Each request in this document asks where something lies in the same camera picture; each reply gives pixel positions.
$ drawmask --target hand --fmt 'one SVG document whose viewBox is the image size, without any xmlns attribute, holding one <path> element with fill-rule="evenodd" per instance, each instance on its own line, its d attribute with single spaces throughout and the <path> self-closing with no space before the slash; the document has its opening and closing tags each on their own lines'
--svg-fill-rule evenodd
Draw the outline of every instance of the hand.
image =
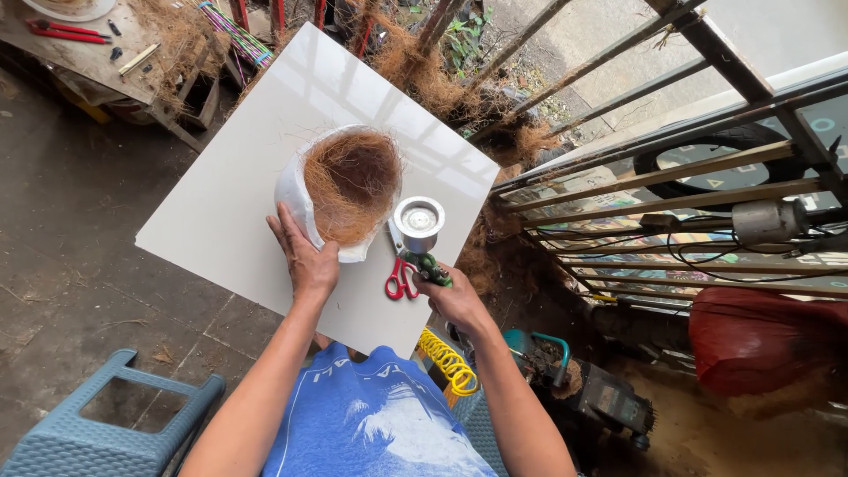
<svg viewBox="0 0 848 477">
<path fill-rule="evenodd" d="M 412 275 L 416 289 L 430 297 L 427 302 L 430 308 L 472 338 L 487 326 L 494 325 L 492 317 L 489 316 L 486 306 L 480 301 L 477 292 L 474 291 L 471 282 L 468 281 L 468 277 L 463 272 L 448 267 L 442 262 L 438 264 L 448 271 L 454 282 L 452 288 L 428 282 L 419 273 Z"/>
<path fill-rule="evenodd" d="M 265 219 L 286 254 L 294 299 L 318 294 L 326 300 L 338 283 L 338 244 L 327 242 L 319 252 L 300 232 L 285 204 L 277 202 L 276 213 L 279 220 L 274 216 Z"/>
</svg>

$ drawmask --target scissors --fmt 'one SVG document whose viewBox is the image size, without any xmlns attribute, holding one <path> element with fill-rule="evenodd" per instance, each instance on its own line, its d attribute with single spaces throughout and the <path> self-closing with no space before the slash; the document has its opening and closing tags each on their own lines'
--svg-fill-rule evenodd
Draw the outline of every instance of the scissors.
<svg viewBox="0 0 848 477">
<path fill-rule="evenodd" d="M 400 231 L 394 225 L 394 221 L 392 219 L 388 220 L 388 231 L 392 236 L 392 246 L 394 247 L 395 257 L 394 269 L 392 270 L 392 274 L 389 275 L 386 280 L 386 295 L 388 295 L 388 297 L 392 300 L 399 300 L 402 296 L 404 296 L 404 291 L 406 291 L 406 298 L 412 300 L 418 296 L 418 291 L 412 291 L 409 281 L 406 278 L 406 269 L 409 268 L 412 272 L 417 272 L 418 269 L 415 265 L 401 258 L 406 257 L 408 250 L 404 247 Z"/>
</svg>

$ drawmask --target red bag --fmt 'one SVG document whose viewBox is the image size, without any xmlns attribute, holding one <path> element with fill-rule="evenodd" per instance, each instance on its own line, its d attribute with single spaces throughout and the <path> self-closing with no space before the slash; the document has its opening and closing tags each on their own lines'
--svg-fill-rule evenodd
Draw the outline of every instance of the red bag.
<svg viewBox="0 0 848 477">
<path fill-rule="evenodd" d="M 836 365 L 848 342 L 848 303 L 703 289 L 689 314 L 689 339 L 705 388 L 722 396 L 766 393 Z"/>
</svg>

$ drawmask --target tire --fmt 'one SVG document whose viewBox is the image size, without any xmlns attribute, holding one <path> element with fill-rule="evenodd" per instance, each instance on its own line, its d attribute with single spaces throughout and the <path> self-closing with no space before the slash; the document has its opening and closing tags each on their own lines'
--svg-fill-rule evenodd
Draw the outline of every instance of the tire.
<svg viewBox="0 0 848 477">
<path fill-rule="evenodd" d="M 756 123 L 751 123 L 745 126 L 737 126 L 726 131 L 717 132 L 709 136 L 697 137 L 677 143 L 673 146 L 664 149 L 651 151 L 646 154 L 641 154 L 633 158 L 633 170 L 636 175 L 647 174 L 648 172 L 659 171 L 656 158 L 671 149 L 676 149 L 681 146 L 694 144 L 715 144 L 716 146 L 727 146 L 729 148 L 747 150 L 765 146 L 766 144 L 784 141 L 786 137 L 783 134 L 776 132 L 768 127 L 761 126 Z M 769 160 L 762 163 L 768 171 L 768 179 L 762 184 L 771 184 L 776 182 L 794 181 L 804 177 L 804 172 L 809 168 L 803 157 L 792 155 L 783 159 Z M 677 197 L 685 197 L 688 195 L 705 194 L 710 192 L 708 189 L 688 186 L 682 182 L 669 181 L 659 184 L 645 186 L 660 199 L 676 199 Z M 730 212 L 734 205 L 718 204 L 718 205 L 703 205 L 693 207 L 698 210 L 708 212 Z"/>
</svg>

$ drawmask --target green spray gun handle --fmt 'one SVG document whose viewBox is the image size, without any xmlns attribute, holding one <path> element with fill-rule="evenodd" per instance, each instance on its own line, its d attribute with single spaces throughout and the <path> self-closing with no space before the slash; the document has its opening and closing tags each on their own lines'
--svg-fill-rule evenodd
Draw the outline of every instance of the green spray gun handle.
<svg viewBox="0 0 848 477">
<path fill-rule="evenodd" d="M 406 252 L 405 260 L 415 265 L 418 272 L 425 280 L 436 285 L 453 288 L 454 280 L 448 275 L 448 271 L 443 269 L 436 262 L 435 257 L 430 254 L 414 254 Z"/>
</svg>

